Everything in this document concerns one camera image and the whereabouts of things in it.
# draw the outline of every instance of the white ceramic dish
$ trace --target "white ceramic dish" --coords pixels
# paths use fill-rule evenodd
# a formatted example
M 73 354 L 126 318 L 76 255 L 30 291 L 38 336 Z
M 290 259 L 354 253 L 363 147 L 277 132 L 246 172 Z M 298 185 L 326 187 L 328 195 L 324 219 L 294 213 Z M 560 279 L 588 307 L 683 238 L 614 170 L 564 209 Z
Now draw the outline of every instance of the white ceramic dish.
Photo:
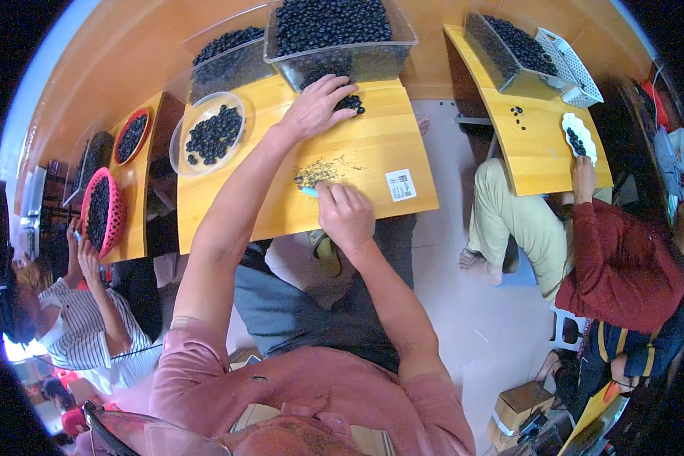
M 190 141 L 190 131 L 195 126 L 220 112 L 221 106 L 226 105 L 229 108 L 236 107 L 238 114 L 241 116 L 241 127 L 238 130 L 236 141 L 228 147 L 225 156 L 217 160 L 213 165 L 204 165 L 203 160 L 198 157 L 197 152 L 193 152 L 198 157 L 198 164 L 190 165 L 187 162 L 187 156 L 190 152 L 187 151 L 187 142 Z M 182 119 L 175 127 L 170 141 L 170 164 L 175 172 L 183 177 L 197 177 L 209 174 L 213 171 L 221 169 L 226 163 L 230 161 L 238 149 L 241 138 L 244 135 L 244 126 L 246 125 L 246 115 L 244 104 L 239 97 L 230 92 L 211 93 L 208 96 L 202 97 L 197 103 L 192 105 Z
M 562 115 L 562 131 L 565 133 L 565 141 L 570 145 L 570 149 L 573 150 L 573 155 L 577 158 L 578 153 L 572 143 L 570 143 L 570 135 L 567 134 L 567 129 L 572 128 L 574 133 L 578 135 L 578 138 L 583 141 L 583 147 L 585 148 L 585 155 L 590 157 L 590 162 L 595 166 L 595 162 L 598 161 L 598 154 L 595 150 L 595 143 L 590 136 L 590 130 L 585 128 L 585 124 L 582 120 L 578 119 L 572 112 L 566 112 Z

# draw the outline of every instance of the wooden table top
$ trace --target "wooden table top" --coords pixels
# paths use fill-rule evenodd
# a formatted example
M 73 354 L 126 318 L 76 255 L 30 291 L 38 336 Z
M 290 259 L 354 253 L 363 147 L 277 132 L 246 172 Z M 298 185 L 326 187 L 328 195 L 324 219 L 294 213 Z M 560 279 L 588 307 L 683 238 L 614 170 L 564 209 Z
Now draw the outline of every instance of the wooden table top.
M 293 178 L 324 170 L 330 182 L 350 184 L 374 203 L 375 217 L 410 214 L 438 208 L 428 157 L 408 93 L 399 79 L 359 84 L 365 114 L 301 143 L 283 162 L 256 220 L 252 240 L 270 239 L 319 228 L 317 200 L 302 193 Z M 246 127 L 241 145 L 221 169 L 201 177 L 178 177 L 180 252 L 190 251 L 195 230 L 225 180 L 282 119 L 297 94 L 280 75 L 233 91 L 244 103 Z M 385 174 L 409 169 L 417 196 L 392 201 Z
M 590 111 L 567 104 L 559 96 L 546 101 L 499 93 L 494 88 L 486 69 L 464 40 L 463 27 L 444 25 L 443 30 L 459 51 L 476 82 L 497 132 L 510 183 L 517 196 L 564 192 L 573 189 L 570 173 L 574 163 L 573 151 L 565 141 L 565 132 L 561 127 L 562 115 L 566 112 L 574 112 L 590 130 L 598 155 L 595 165 L 597 186 L 613 186 L 611 169 L 608 167 L 603 144 Z M 510 110 L 514 106 L 519 106 L 524 110 L 525 116 L 517 117 L 520 119 L 519 124 L 516 123 L 516 118 Z
M 157 129 L 157 113 L 160 111 L 160 102 L 164 92 L 160 91 L 152 96 L 145 103 L 137 106 L 132 112 L 127 114 L 110 133 L 114 141 L 119 141 L 117 135 L 121 131 L 124 123 L 139 108 L 146 107 L 152 114 L 152 130 L 149 137 L 142 145 L 137 155 L 125 165 L 118 165 L 114 161 L 114 155 L 109 162 L 111 176 L 117 181 L 119 187 L 124 191 L 124 198 L 127 201 L 127 220 L 125 221 L 124 235 L 114 249 L 104 258 L 101 263 L 113 263 L 115 261 L 133 260 L 147 256 L 147 179 L 149 177 L 149 151 L 152 149 L 154 132 Z

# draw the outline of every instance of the white plastic basket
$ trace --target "white plastic basket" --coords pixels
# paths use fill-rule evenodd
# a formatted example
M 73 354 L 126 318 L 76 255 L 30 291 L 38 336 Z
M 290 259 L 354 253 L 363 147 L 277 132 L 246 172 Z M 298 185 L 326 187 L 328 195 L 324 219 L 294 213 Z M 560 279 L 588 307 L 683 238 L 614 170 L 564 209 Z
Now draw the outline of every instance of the white plastic basket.
M 556 57 L 553 58 L 553 61 L 557 67 L 557 71 L 560 73 L 560 77 L 568 79 L 578 85 L 578 87 L 570 89 L 562 95 L 562 100 L 565 103 L 579 108 L 587 108 L 598 102 L 603 102 L 603 96 L 595 85 L 595 81 L 593 81 L 593 78 L 585 68 L 585 65 L 579 59 L 578 55 L 575 54 L 575 51 L 570 47 L 567 41 L 544 28 L 538 28 L 535 40 L 546 49 L 555 49 L 558 51 L 556 52 Z M 561 68 L 563 62 L 567 66 L 567 71 L 565 71 L 564 68 Z

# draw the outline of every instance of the red sweater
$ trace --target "red sweater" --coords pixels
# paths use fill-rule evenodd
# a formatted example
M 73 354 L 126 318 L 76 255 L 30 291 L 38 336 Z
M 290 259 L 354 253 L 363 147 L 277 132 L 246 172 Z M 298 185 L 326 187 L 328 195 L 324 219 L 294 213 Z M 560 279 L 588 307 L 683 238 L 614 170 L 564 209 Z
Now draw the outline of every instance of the red sweater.
M 573 209 L 575 268 L 555 306 L 633 331 L 656 331 L 684 295 L 666 235 L 598 199 Z

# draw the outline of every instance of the man's left hand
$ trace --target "man's left hand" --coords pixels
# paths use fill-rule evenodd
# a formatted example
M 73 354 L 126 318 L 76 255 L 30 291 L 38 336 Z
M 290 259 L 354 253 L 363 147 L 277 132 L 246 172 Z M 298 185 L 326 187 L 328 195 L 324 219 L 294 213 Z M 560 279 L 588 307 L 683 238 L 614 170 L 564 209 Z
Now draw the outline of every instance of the man's left hand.
M 333 112 L 342 98 L 357 91 L 354 85 L 340 87 L 347 82 L 347 76 L 328 74 L 312 83 L 297 97 L 279 125 L 301 140 L 324 133 L 336 123 L 356 116 L 354 109 Z

